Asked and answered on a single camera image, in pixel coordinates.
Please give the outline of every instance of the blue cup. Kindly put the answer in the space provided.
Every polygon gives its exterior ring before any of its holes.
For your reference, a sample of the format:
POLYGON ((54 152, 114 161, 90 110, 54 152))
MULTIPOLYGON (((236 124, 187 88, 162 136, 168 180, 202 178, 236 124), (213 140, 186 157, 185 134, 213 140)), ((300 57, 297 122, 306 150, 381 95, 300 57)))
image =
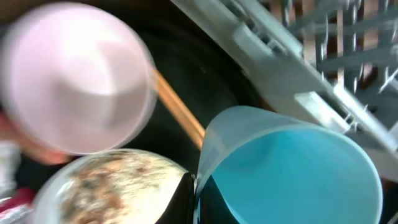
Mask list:
POLYGON ((211 175, 240 223, 377 224, 381 216, 379 176, 355 142, 257 108, 227 109, 208 126, 197 203, 211 175))

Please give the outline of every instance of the wooden chopstick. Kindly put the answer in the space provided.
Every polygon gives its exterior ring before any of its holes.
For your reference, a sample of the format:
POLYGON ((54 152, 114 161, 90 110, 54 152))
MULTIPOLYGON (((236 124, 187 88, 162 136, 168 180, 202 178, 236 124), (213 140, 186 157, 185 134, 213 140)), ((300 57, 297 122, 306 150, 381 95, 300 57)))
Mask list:
POLYGON ((167 83, 164 77, 156 71, 159 81, 159 98, 162 100, 173 117, 181 125, 184 131, 190 136, 191 140, 201 150, 203 139, 205 137, 205 129, 196 119, 196 117, 187 108, 185 103, 176 94, 173 88, 167 83))

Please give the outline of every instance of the plastic cup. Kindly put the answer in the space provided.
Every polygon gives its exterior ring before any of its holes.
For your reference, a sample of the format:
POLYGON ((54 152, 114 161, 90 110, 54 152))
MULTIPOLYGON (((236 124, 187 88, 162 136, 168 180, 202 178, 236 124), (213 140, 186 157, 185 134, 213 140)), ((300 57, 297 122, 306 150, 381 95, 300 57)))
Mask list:
POLYGON ((210 175, 239 223, 377 224, 381 216, 379 176, 355 142, 257 108, 227 109, 208 126, 197 202, 210 175))
POLYGON ((92 154, 135 137, 155 105, 143 41, 92 6, 55 3, 17 21, 2 55, 5 109, 37 143, 92 154))

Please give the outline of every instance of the dish rack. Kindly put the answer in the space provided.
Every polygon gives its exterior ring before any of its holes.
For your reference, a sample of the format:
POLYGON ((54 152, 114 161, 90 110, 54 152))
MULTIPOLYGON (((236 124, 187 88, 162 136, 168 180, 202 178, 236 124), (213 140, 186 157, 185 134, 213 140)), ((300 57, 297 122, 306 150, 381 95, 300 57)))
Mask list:
POLYGON ((276 112, 344 133, 381 176, 398 181, 393 1, 171 1, 241 66, 276 112))

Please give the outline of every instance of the pink cup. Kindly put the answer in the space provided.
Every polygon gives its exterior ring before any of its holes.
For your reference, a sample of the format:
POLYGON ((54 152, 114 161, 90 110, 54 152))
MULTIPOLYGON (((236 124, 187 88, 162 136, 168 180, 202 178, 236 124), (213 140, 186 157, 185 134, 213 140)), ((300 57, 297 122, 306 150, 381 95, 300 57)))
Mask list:
POLYGON ((143 41, 118 18, 84 4, 49 4, 17 21, 1 67, 8 115, 39 144, 72 154, 131 140, 156 101, 143 41))

